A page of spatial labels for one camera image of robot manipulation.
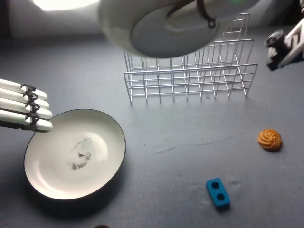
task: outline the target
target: table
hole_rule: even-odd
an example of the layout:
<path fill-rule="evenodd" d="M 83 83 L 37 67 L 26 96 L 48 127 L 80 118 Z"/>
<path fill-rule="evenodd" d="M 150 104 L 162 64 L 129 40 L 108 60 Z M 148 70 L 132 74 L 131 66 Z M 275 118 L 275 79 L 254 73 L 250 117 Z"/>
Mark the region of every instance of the table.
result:
<path fill-rule="evenodd" d="M 248 98 L 183 96 L 135 99 L 123 80 L 122 51 L 101 35 L 31 38 L 0 44 L 1 78 L 34 85 L 49 96 L 54 115 L 91 108 L 123 128 L 122 177 L 93 214 L 45 213 L 28 197 L 23 156 L 31 132 L 0 129 L 1 228 L 301 227 L 304 223 L 304 63 L 270 72 L 264 40 L 276 28 L 253 28 L 251 61 L 259 68 Z M 263 129 L 276 129 L 284 146 L 266 152 Z M 231 209 L 213 207 L 205 183 L 220 177 Z"/>

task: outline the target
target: blue toy brick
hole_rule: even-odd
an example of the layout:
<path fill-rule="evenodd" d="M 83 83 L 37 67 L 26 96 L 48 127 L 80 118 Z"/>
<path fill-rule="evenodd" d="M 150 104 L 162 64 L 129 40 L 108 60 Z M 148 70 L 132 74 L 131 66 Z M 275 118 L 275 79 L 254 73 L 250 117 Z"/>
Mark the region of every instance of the blue toy brick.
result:
<path fill-rule="evenodd" d="M 230 198 L 219 177 L 207 181 L 206 187 L 217 209 L 221 210 L 229 208 Z"/>

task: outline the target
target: hole in blue block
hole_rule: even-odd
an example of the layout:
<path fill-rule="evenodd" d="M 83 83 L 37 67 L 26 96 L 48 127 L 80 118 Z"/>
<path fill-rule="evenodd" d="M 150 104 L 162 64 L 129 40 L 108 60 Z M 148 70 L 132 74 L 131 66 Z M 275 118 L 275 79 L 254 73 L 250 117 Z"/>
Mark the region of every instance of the hole in blue block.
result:
<path fill-rule="evenodd" d="M 213 189 L 218 189 L 218 188 L 219 188 L 219 183 L 213 182 L 213 183 L 211 184 L 211 187 L 212 187 Z"/>
<path fill-rule="evenodd" d="M 222 193 L 219 193 L 219 194 L 217 195 L 217 199 L 218 199 L 219 201 L 223 201 L 223 200 L 225 199 L 225 196 L 224 196 Z"/>

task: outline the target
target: metal wire rack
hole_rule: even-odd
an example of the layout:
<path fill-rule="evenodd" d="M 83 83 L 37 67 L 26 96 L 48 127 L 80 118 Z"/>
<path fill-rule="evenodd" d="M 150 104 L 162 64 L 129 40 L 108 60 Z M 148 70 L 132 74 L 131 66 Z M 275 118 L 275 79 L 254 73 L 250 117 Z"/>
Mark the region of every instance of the metal wire rack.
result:
<path fill-rule="evenodd" d="M 130 103 L 134 97 L 212 93 L 248 95 L 257 71 L 249 63 L 254 41 L 245 39 L 250 15 L 242 13 L 216 41 L 194 53 L 169 59 L 143 58 L 124 52 L 124 80 Z"/>

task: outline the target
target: white wall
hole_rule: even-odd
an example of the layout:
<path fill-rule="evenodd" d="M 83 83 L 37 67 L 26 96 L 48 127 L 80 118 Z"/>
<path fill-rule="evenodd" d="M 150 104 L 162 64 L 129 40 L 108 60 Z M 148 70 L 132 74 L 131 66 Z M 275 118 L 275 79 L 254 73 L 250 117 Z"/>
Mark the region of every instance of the white wall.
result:
<path fill-rule="evenodd" d="M 249 12 L 251 25 L 267 25 L 290 0 L 261 0 Z M 98 3 L 79 9 L 43 11 L 32 0 L 10 0 L 14 37 L 99 33 Z"/>

